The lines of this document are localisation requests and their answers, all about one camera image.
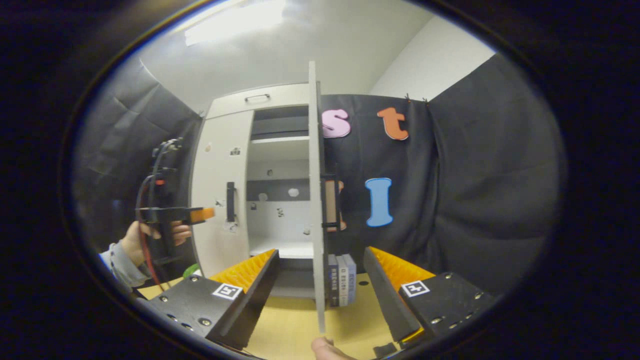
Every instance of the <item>blue letter i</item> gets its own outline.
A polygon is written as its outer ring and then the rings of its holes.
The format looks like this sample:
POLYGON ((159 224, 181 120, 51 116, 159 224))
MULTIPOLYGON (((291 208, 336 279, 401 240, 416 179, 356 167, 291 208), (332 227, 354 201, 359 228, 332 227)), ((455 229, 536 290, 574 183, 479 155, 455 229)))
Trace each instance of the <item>blue letter i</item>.
POLYGON ((364 186, 371 193, 371 217, 367 225, 371 227, 390 224, 394 218, 389 215, 389 187, 391 179, 379 177, 366 180, 364 186))

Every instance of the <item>wooden table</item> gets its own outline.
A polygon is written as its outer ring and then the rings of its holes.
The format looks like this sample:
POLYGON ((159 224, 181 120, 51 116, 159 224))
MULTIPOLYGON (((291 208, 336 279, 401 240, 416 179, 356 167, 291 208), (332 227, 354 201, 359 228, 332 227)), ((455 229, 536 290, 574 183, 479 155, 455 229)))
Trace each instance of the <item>wooden table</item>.
MULTIPOLYGON (((357 283, 362 281, 368 284, 357 285, 353 304, 326 310, 326 334, 318 331, 316 305, 312 299, 270 297, 244 350, 264 359, 314 360, 311 341, 324 335, 349 356, 374 359, 373 348, 391 343, 393 339, 369 276, 358 274, 357 283)), ((148 299, 160 294, 157 286, 138 290, 148 299)))

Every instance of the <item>hand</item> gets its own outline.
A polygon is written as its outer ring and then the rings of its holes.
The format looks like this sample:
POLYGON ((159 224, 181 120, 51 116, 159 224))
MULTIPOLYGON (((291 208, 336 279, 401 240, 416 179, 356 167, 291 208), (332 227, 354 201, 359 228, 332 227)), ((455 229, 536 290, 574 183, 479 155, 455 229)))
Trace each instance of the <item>hand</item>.
MULTIPOLYGON (((182 245, 187 241, 187 238, 191 237, 191 231, 189 230, 190 228, 188 225, 184 225, 181 221, 173 221, 171 222, 171 225, 175 246, 182 245)), ((145 255, 142 252, 140 232, 138 229, 142 230, 142 232, 147 235, 151 235, 151 228, 149 226, 134 221, 129 226, 127 234, 122 238, 122 240, 120 240, 122 248, 136 266, 140 266, 145 262, 145 255)), ((154 239, 160 239, 160 234, 157 231, 154 230, 153 233, 154 239)))
POLYGON ((311 349, 316 354, 316 360, 356 360, 333 346, 333 340, 317 338, 311 342, 311 349))

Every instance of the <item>gray sleeve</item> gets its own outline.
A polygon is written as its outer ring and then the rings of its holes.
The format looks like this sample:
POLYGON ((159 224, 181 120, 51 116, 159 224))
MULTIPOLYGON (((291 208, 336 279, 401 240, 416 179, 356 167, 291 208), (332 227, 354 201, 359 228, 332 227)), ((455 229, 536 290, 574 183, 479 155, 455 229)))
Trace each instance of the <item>gray sleeve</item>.
POLYGON ((109 245, 109 250, 100 254, 100 258, 116 280, 127 286, 129 292, 150 278, 146 265, 137 268, 119 242, 109 245))

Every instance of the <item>book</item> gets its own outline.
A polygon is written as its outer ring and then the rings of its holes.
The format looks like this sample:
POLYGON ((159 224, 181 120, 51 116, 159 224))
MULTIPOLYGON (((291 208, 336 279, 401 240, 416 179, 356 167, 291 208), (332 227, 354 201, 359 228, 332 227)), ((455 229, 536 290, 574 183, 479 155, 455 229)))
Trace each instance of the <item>book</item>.
POLYGON ((352 304, 356 300, 356 263, 349 254, 342 256, 348 269, 348 303, 352 304))
POLYGON ((349 304, 349 268, 342 255, 336 256, 338 260, 338 303, 340 306, 349 304))
POLYGON ((338 259, 334 254, 327 256, 329 270, 329 306, 339 306, 338 300, 338 259))

